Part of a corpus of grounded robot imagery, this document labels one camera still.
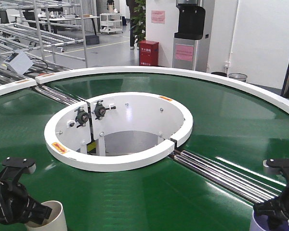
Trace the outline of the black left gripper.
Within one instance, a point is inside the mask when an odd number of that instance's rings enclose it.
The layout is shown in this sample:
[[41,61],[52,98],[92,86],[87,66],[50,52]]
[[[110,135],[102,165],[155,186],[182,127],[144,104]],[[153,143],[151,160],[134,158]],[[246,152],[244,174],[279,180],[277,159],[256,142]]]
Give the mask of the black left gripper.
[[33,158],[7,157],[1,165],[4,169],[0,172],[0,180],[10,180],[15,185],[10,191],[8,183],[0,181],[0,223],[10,225],[32,221],[41,225],[49,219],[52,209],[30,196],[27,198],[26,188],[18,183],[22,174],[35,172],[36,161]]

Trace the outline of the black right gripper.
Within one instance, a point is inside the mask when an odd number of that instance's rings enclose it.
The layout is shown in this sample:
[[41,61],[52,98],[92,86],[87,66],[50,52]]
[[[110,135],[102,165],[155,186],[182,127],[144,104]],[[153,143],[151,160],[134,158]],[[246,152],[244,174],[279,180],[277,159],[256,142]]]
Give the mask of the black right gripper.
[[[263,160],[264,172],[268,175],[282,175],[289,182],[289,158]],[[277,220],[282,223],[289,219],[289,183],[278,197]]]

